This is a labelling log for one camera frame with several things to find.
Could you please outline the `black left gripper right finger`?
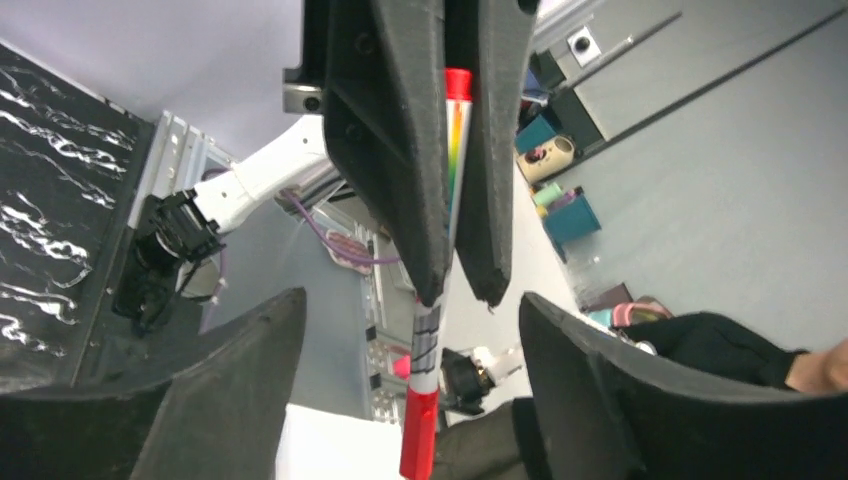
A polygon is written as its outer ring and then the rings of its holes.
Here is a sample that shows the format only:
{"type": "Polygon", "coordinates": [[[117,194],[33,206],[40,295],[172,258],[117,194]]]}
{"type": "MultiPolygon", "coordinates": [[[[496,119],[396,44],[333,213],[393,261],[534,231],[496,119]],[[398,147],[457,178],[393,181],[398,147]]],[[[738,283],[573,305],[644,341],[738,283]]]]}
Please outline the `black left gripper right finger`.
{"type": "Polygon", "coordinates": [[[542,296],[520,338],[556,479],[843,479],[847,398],[731,381],[645,353],[542,296]]]}

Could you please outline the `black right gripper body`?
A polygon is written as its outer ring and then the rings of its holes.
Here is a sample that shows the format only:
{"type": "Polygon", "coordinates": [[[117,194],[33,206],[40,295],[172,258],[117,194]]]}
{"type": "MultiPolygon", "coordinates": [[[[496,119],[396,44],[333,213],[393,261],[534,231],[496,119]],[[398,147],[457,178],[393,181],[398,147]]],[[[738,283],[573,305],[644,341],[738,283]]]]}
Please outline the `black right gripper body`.
{"type": "Polygon", "coordinates": [[[283,109],[291,114],[321,114],[329,27],[329,0],[303,2],[301,61],[283,70],[283,109]]]}

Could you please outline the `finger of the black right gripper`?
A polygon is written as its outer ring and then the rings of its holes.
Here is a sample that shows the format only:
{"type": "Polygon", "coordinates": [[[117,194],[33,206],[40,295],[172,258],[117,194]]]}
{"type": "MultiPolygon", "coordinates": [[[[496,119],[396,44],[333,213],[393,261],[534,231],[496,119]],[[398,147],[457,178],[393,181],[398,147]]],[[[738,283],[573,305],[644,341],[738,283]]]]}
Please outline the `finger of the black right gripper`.
{"type": "Polygon", "coordinates": [[[443,19],[440,1],[330,2],[327,150],[388,228],[420,300],[438,294],[446,220],[443,19]]]}
{"type": "Polygon", "coordinates": [[[445,60],[471,72],[456,251],[475,297],[501,303],[512,273],[513,149],[539,4],[448,1],[445,60]]]}

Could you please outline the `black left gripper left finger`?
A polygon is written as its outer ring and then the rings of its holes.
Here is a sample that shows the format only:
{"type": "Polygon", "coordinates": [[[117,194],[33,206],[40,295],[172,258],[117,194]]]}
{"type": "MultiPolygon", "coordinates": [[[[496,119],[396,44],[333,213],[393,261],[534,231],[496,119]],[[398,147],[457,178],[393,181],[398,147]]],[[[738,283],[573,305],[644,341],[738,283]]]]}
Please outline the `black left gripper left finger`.
{"type": "Polygon", "coordinates": [[[270,479],[304,340],[291,288],[97,384],[1,398],[5,479],[270,479]]]}

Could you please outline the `red marker cap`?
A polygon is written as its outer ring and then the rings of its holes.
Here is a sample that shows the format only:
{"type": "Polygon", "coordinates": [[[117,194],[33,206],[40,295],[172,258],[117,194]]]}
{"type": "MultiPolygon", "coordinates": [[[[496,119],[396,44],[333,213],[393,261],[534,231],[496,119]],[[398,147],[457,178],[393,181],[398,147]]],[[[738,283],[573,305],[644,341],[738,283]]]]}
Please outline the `red marker cap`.
{"type": "Polygon", "coordinates": [[[407,389],[399,473],[405,479],[428,480],[433,468],[438,423],[438,393],[407,389]]]}

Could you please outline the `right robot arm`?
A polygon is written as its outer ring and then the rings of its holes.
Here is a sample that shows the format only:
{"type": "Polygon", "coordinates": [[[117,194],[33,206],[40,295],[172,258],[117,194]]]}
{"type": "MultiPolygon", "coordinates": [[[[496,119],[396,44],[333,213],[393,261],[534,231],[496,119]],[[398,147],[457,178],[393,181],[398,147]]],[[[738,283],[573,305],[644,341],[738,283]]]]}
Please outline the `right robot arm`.
{"type": "Polygon", "coordinates": [[[228,171],[149,196],[115,298],[155,330],[179,270],[222,247],[262,203],[330,161],[388,229],[432,306],[459,260],[477,297],[511,280],[513,138],[535,1],[308,1],[284,76],[298,121],[228,171]]]}

